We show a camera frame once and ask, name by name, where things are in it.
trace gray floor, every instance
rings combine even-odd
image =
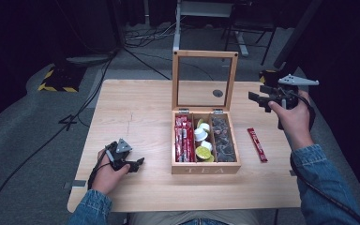
[[[180,48],[220,51],[224,48],[224,41],[220,39],[221,32],[222,30],[216,28],[185,29]],[[240,57],[238,60],[236,80],[258,81],[259,71],[273,68],[274,60],[291,33],[292,29],[278,29],[264,66],[260,66],[263,49],[249,47],[250,56]],[[244,34],[244,37],[246,42],[255,38],[250,34]],[[171,78],[172,45],[173,36],[168,36],[145,47],[129,50]],[[231,46],[231,50],[236,51],[237,47]],[[62,127],[58,124],[59,120],[80,109],[97,87],[102,72],[102,66],[87,69],[79,93],[39,92],[38,86],[51,66],[47,65],[31,77],[27,84],[27,96],[0,114],[0,186],[22,162]],[[304,76],[301,70],[294,75]],[[166,79],[125,51],[121,51],[112,60],[106,78]],[[80,114],[86,125],[92,121],[96,100],[95,98]],[[63,189],[63,185],[74,179],[88,132],[88,127],[82,125],[78,119],[77,121],[78,124],[57,135],[7,182],[0,194],[0,224],[66,224],[70,216],[67,210],[69,195],[68,189]],[[360,185],[341,154],[330,127],[319,112],[312,134],[314,140],[323,146],[327,156],[345,176],[360,204]],[[263,224],[274,224],[275,209],[263,209],[261,212]],[[125,215],[112,213],[111,224],[122,224]],[[299,208],[286,208],[279,210],[277,224],[305,222]]]

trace sleeve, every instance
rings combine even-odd
[[[360,215],[348,185],[318,144],[292,151],[292,167],[315,188]],[[317,191],[297,179],[301,211],[307,224],[359,224],[349,213],[325,199]]]
[[[78,204],[68,224],[107,224],[112,206],[110,198],[90,189]]]

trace person's left hand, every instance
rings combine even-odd
[[[100,158],[104,151],[105,150],[103,149],[98,152],[98,158]],[[105,155],[99,166],[105,165],[107,163],[110,163],[110,160],[108,159],[108,156]],[[107,195],[116,188],[121,178],[128,173],[129,169],[129,164],[126,164],[119,171],[115,171],[111,165],[101,167],[97,171],[96,178],[93,181],[92,189]]]

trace hand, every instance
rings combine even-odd
[[[309,102],[308,93],[299,91],[299,95]],[[276,102],[268,102],[270,108],[277,114],[279,120],[291,139],[292,149],[296,150],[314,144],[309,132],[309,111],[306,104],[299,100],[296,107],[286,110]]]
[[[104,149],[98,152],[98,158],[104,153]],[[100,165],[110,163],[108,156],[105,155],[101,160]],[[92,189],[97,190],[105,195],[113,191],[118,185],[121,178],[128,173],[130,165],[125,165],[119,171],[115,171],[111,165],[101,167],[96,174],[95,181],[93,182]]]

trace chair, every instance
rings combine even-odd
[[[237,0],[232,5],[232,11],[227,27],[224,29],[221,38],[226,34],[226,45],[224,51],[227,51],[229,44],[230,34],[232,31],[235,32],[247,32],[247,33],[258,33],[261,34],[256,40],[254,45],[245,44],[247,46],[264,47],[265,53],[262,58],[261,65],[264,64],[265,57],[267,56],[268,50],[271,46],[274,34],[276,33],[277,26],[274,20],[273,10],[269,7],[270,3],[265,1],[240,1]],[[267,45],[257,45],[262,39],[266,32],[271,32],[270,40]]]

